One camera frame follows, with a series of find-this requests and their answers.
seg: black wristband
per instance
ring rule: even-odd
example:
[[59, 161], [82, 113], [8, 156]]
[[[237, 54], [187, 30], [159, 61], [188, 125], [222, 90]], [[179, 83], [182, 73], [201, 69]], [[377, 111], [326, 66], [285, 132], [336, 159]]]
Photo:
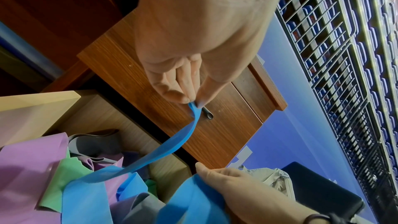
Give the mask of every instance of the black wristband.
[[328, 215], [324, 215], [324, 214], [311, 214], [310, 216], [308, 216], [305, 220], [303, 224], [310, 224], [310, 221], [315, 220], [315, 219], [324, 219], [329, 221], [331, 224], [352, 224], [351, 222], [346, 221], [343, 218], [338, 217], [335, 214], [328, 214]]

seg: hand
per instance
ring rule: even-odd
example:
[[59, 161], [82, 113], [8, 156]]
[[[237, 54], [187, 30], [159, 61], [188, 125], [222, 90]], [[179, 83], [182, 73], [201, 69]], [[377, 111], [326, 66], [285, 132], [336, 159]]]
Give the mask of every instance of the hand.
[[256, 55], [278, 1], [139, 0], [135, 46], [151, 85], [170, 102], [201, 108]]
[[210, 170], [196, 163], [196, 171], [206, 184], [222, 194], [229, 209], [245, 223], [302, 224], [307, 216], [317, 213], [240, 170]]

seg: wire rack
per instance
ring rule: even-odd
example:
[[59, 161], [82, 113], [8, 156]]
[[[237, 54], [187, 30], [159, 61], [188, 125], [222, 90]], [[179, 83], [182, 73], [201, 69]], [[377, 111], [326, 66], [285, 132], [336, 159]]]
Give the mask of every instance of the wire rack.
[[389, 223], [398, 219], [398, 26], [395, 10], [370, 10], [380, 1], [280, 0], [276, 14], [377, 220]]

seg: blue wall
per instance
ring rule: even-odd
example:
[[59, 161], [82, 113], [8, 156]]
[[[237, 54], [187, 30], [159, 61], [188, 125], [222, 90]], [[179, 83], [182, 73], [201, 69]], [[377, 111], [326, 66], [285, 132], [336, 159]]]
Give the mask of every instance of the blue wall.
[[[276, 16], [258, 55], [288, 107], [275, 111], [250, 139], [253, 154], [243, 165], [282, 168], [297, 161], [366, 201]], [[367, 204], [360, 215], [377, 223]]]

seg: wooden drawer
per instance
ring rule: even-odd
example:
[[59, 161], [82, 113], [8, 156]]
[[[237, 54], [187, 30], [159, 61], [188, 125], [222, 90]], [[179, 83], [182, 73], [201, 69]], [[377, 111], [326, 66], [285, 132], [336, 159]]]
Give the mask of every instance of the wooden drawer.
[[[165, 101], [151, 87], [134, 50], [134, 17], [134, 12], [124, 17], [78, 57], [172, 136], [192, 118], [178, 106]], [[286, 107], [272, 81], [264, 79], [264, 69], [262, 73], [258, 68], [258, 73], [255, 67], [258, 65], [245, 70], [206, 106], [214, 119], [202, 117], [183, 146], [210, 168], [225, 167], [274, 110]]]

